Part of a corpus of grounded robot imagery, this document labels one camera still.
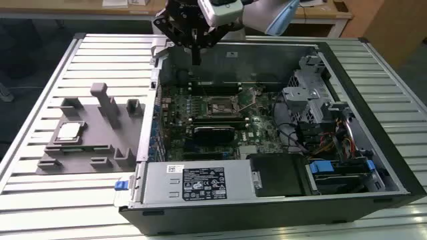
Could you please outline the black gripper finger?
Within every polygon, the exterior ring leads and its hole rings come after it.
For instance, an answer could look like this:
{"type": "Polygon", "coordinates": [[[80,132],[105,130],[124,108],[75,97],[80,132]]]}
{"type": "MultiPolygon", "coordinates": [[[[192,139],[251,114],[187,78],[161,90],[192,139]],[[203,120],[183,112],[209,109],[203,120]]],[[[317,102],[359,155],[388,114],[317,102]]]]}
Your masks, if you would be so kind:
{"type": "Polygon", "coordinates": [[[228,23],[209,29],[204,27],[196,32],[196,64],[201,64],[201,49],[212,48],[228,32],[233,30],[235,24],[228,23]]]}
{"type": "Polygon", "coordinates": [[[191,63],[197,64],[197,45],[189,30],[180,29],[179,26],[173,25],[169,21],[169,16],[167,14],[160,14],[155,17],[152,21],[156,28],[168,37],[168,39],[175,43],[176,46],[188,49],[191,53],[191,63]]]}

